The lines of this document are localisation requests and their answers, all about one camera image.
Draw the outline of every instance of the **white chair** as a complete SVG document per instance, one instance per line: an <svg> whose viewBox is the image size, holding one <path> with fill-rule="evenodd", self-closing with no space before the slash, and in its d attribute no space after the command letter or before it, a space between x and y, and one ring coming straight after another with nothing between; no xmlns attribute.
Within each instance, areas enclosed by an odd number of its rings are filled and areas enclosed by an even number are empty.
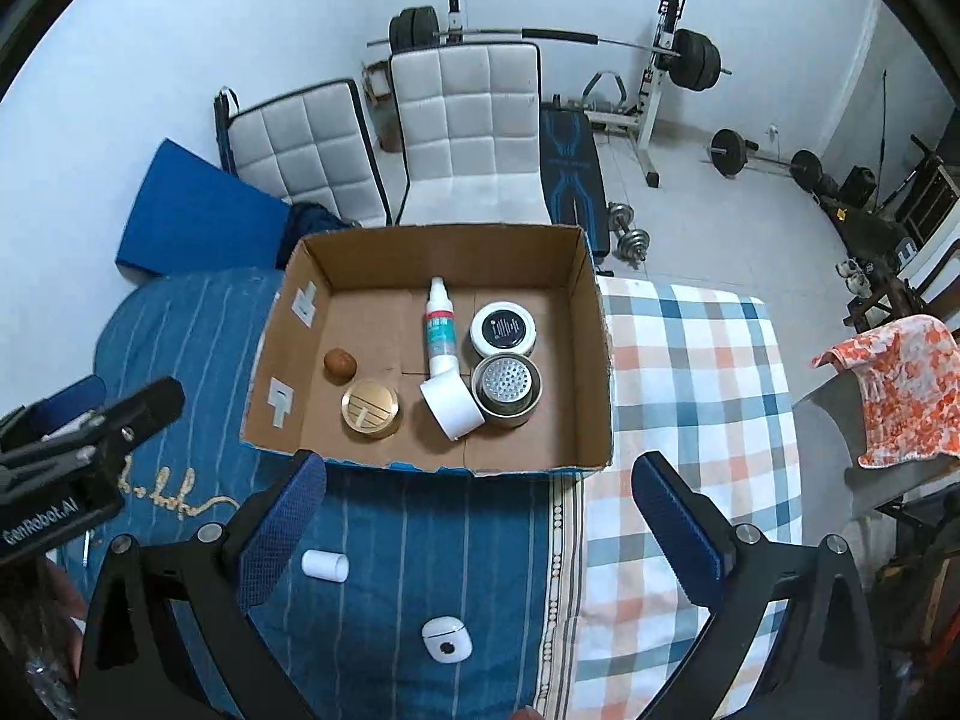
<svg viewBox="0 0 960 720"><path fill-rule="evenodd" d="M236 175L288 203L318 202L363 227L392 223L352 79L299 89L227 123Z"/></svg>
<svg viewBox="0 0 960 720"><path fill-rule="evenodd" d="M412 50L390 71L407 169L397 223L550 223L536 44Z"/></svg>

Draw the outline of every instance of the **white wall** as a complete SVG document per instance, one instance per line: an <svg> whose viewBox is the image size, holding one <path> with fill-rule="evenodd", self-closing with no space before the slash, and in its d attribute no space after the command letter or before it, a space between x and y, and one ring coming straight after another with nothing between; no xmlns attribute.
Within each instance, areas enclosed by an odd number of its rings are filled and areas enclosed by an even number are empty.
<svg viewBox="0 0 960 720"><path fill-rule="evenodd" d="M355 74L357 0L75 0L0 101L0 413L88 374L163 138L218 164L211 103Z"/></svg>
<svg viewBox="0 0 960 720"><path fill-rule="evenodd" d="M649 41L657 0L464 0L469 25L555 26ZM822 135L870 0L689 0L736 74L702 94L671 89L664 117L784 152ZM112 263L163 138L217 163L211 100L250 105L356 76L363 43L411 4L446 0L75 0L0 101L0 412L90 370L131 284ZM544 44L544 93L577 94L598 69L637 79L618 47Z"/></svg>
<svg viewBox="0 0 960 720"><path fill-rule="evenodd" d="M824 151L824 170L841 184L854 165L880 167L883 71L887 71L887 136L880 199L894 191L923 153L911 133L934 148L955 103L916 41L883 4L847 109Z"/></svg>
<svg viewBox="0 0 960 720"><path fill-rule="evenodd" d="M817 148L824 120L846 79L871 0L688 0L681 26L706 33L734 72L703 93L669 87L662 117L713 132L733 127L761 141L777 124L781 148ZM446 0L368 0L367 39L384 37L392 15ZM658 0L462 0L470 26L552 26L647 42ZM608 46L542 45L544 95L579 95L594 71L638 80L649 55ZM370 52L369 56L378 56ZM614 87L607 87L613 97Z"/></svg>

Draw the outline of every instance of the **gold lid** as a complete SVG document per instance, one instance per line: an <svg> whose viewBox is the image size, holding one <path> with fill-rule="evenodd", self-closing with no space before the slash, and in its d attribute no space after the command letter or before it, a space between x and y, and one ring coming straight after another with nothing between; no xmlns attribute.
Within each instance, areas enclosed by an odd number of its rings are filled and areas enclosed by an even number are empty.
<svg viewBox="0 0 960 720"><path fill-rule="evenodd" d="M340 401L340 413L350 428L371 439L382 439L400 427L397 391L371 379L347 388Z"/></svg>

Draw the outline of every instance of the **person's hand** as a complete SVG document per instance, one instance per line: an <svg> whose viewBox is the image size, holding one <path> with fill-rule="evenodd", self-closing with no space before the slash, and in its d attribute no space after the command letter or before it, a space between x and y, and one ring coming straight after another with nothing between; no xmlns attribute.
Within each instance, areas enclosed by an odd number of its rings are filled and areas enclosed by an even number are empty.
<svg viewBox="0 0 960 720"><path fill-rule="evenodd" d="M78 677L80 675L80 650L83 647L83 636L80 634L80 629L69 618L85 619L86 602L80 592L73 586L69 576L66 575L66 571L51 560L47 560L46 557L42 559L42 562L45 563L47 575L50 577L50 586L56 600L56 607L64 617L68 618L70 640L67 642L67 649L73 675Z"/></svg>
<svg viewBox="0 0 960 720"><path fill-rule="evenodd" d="M517 709L510 716L510 720L544 720L544 716L534 709L534 707L524 707Z"/></svg>

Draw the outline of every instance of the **blue striped bedsheet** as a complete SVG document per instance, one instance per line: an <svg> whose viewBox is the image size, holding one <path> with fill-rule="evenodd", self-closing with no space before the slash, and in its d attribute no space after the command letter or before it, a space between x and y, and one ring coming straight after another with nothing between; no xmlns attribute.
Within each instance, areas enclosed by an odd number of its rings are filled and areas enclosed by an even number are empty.
<svg viewBox="0 0 960 720"><path fill-rule="evenodd" d="M90 567L80 564L82 539L64 550L86 596L114 536L132 533L145 544L189 538L205 522L226 522L286 463L238 437L280 277L239 269L160 278L133 293L104 328L94 370L110 399L169 374L184 385L186 405L176 424L133 453L121 480L126 507L99 528ZM328 464L325 501L251 619L322 717L501 720L533 702L549 517L546 477ZM345 552L347 581L306 578L299 568L306 549ZM211 701L232 709L195 621L182 612ZM421 626L440 615L467 624L474 650L462 664L437 664L426 652Z"/></svg>

